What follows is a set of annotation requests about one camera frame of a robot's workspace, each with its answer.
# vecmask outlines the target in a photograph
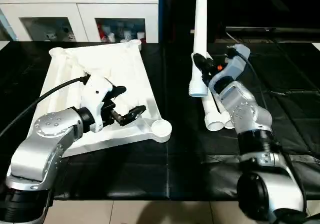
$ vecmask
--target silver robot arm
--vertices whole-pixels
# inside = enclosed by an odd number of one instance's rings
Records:
[[[126,91],[107,79],[93,76],[83,88],[81,105],[41,116],[29,137],[12,156],[5,183],[7,192],[0,201],[0,224],[43,223],[52,205],[54,181],[64,152],[88,131],[98,132],[118,122],[136,120],[146,109],[137,106],[125,116],[116,113],[111,98]]]
[[[238,135],[243,172],[237,184],[239,206],[248,217],[259,221],[315,223],[306,218],[303,188],[273,136],[271,114],[236,81],[249,55],[247,47],[236,44],[228,49],[226,63],[215,63],[200,54],[193,56],[203,82],[218,94]]]

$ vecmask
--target floor tile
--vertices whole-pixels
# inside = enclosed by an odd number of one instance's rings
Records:
[[[111,200],[54,201],[44,224],[109,224]]]
[[[3,49],[8,43],[9,41],[0,41],[0,50]]]
[[[236,201],[212,201],[214,224],[256,224],[240,210]]]
[[[306,207],[310,215],[320,213],[320,200],[308,200]]]
[[[209,202],[114,201],[110,224],[213,224]]]

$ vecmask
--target items in cabinet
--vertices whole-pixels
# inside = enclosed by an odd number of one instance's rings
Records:
[[[147,42],[145,32],[138,32],[136,36],[137,39],[141,41],[141,43]]]
[[[21,18],[33,41],[76,41],[67,18]]]
[[[49,30],[49,31],[45,32],[45,36],[47,37],[47,40],[49,40],[49,41],[53,41],[53,42],[58,41],[58,37],[54,31]]]
[[[109,43],[115,43],[115,42],[116,42],[116,38],[115,38],[114,33],[111,32],[111,33],[108,35],[108,41],[109,41]]]
[[[101,32],[108,36],[108,42],[120,43],[121,40],[141,39],[146,42],[144,19],[96,19],[100,39]]]
[[[100,36],[100,39],[101,39],[101,42],[107,42],[107,37],[105,36],[102,28],[101,28],[101,25],[100,24],[97,24],[97,27],[98,27],[98,32],[99,32],[99,36]]]
[[[124,30],[124,39],[130,41],[132,39],[132,34],[130,30]]]

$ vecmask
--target black table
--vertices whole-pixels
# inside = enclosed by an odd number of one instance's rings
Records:
[[[40,94],[50,64],[48,51],[99,43],[11,42],[0,51],[0,109],[3,129]],[[215,59],[224,44],[209,44]],[[291,154],[308,199],[320,198],[320,52],[311,44],[248,44],[273,129]],[[162,117],[172,124],[167,143],[141,141],[63,159],[56,199],[235,200],[240,176],[236,134],[210,132],[200,99],[188,95],[192,44],[145,44],[142,59]],[[249,69],[240,76],[261,104]],[[27,135],[33,112],[1,138],[0,179]]]

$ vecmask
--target white plastic frame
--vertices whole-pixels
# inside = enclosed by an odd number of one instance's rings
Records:
[[[76,141],[64,153],[63,157],[146,139],[153,139],[157,142],[166,142],[169,140],[172,126],[168,121],[163,120],[159,113],[139,52],[140,45],[140,41],[133,40],[123,44],[64,49],[67,55],[54,55],[54,53],[57,52],[57,48],[50,50],[50,54],[53,58],[41,94],[62,82],[84,75],[84,72],[79,65],[71,66],[68,64],[68,62],[73,61],[73,57],[70,56],[76,56],[79,64],[87,63],[88,61],[90,61],[89,63],[94,63],[96,61],[103,61],[106,63],[118,61],[117,63],[120,63],[127,60],[128,63],[133,65],[135,79],[132,78],[132,75],[127,75],[122,78],[121,83],[117,83],[114,80],[112,81],[114,81],[113,83],[115,85],[124,85],[127,87],[127,97],[137,96],[138,103],[134,103],[135,105],[139,104],[147,107],[147,110],[140,118],[127,126],[121,127],[115,123],[105,127],[98,133],[85,133],[80,140]],[[55,92],[38,104],[33,116],[31,128],[34,121],[43,114],[59,111],[70,106],[79,107],[82,88],[82,83],[74,83],[59,92]]]

